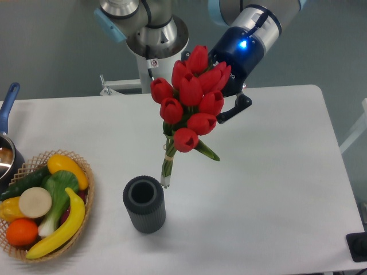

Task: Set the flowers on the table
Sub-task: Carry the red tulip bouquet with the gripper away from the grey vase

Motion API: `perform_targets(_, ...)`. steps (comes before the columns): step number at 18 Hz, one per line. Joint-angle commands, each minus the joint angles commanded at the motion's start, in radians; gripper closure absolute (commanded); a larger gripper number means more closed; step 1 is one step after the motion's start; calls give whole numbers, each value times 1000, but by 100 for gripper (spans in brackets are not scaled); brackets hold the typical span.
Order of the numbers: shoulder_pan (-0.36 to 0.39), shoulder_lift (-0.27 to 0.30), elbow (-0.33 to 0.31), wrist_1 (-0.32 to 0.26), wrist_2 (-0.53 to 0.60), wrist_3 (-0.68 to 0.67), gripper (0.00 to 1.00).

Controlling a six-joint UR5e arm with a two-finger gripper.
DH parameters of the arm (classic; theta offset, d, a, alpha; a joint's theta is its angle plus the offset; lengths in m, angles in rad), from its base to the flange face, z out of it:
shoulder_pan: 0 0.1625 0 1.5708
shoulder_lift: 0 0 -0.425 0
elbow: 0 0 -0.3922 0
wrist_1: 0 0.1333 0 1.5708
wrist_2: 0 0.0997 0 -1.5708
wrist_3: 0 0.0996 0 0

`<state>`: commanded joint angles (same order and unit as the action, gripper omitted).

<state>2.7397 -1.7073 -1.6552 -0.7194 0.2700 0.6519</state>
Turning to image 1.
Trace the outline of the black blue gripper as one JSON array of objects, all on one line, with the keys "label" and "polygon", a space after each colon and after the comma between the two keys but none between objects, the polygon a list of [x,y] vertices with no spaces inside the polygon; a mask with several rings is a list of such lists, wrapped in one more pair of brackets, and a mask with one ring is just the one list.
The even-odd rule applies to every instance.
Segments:
[{"label": "black blue gripper", "polygon": [[[225,62],[231,67],[229,80],[221,90],[223,96],[236,95],[234,107],[217,115],[219,124],[252,105],[252,100],[242,92],[243,84],[281,33],[279,20],[269,9],[248,5],[209,52],[213,65]],[[190,55],[190,51],[183,51],[181,61],[186,61]]]}]

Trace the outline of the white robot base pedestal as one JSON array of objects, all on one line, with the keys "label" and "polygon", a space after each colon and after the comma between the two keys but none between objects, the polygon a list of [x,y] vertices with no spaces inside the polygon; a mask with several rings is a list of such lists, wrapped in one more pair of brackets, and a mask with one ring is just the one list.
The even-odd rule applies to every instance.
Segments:
[{"label": "white robot base pedestal", "polygon": [[153,57],[147,59],[146,57],[134,53],[138,66],[139,78],[105,81],[101,74],[100,81],[102,90],[100,95],[112,96],[126,94],[133,89],[139,90],[138,93],[142,94],[150,93],[150,83],[158,77],[165,78],[170,83],[173,66],[177,60],[181,59],[182,53],[185,52],[187,45],[188,44],[185,44],[177,53],[169,53],[169,56],[165,58]]}]

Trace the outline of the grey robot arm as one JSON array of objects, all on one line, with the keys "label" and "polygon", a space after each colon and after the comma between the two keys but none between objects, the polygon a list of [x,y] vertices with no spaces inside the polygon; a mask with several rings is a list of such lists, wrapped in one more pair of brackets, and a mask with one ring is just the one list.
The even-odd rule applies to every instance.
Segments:
[{"label": "grey robot arm", "polygon": [[[236,96],[235,106],[218,115],[219,123],[251,106],[252,100],[243,93],[246,78],[304,5],[304,1],[208,2],[211,19],[227,27],[209,52],[209,61],[231,66],[222,94]],[[101,1],[94,16],[110,39],[126,42],[139,70],[137,81],[104,82],[106,89],[140,87],[149,93],[155,78],[170,78],[175,61],[189,57],[188,28],[173,14],[171,1]]]}]

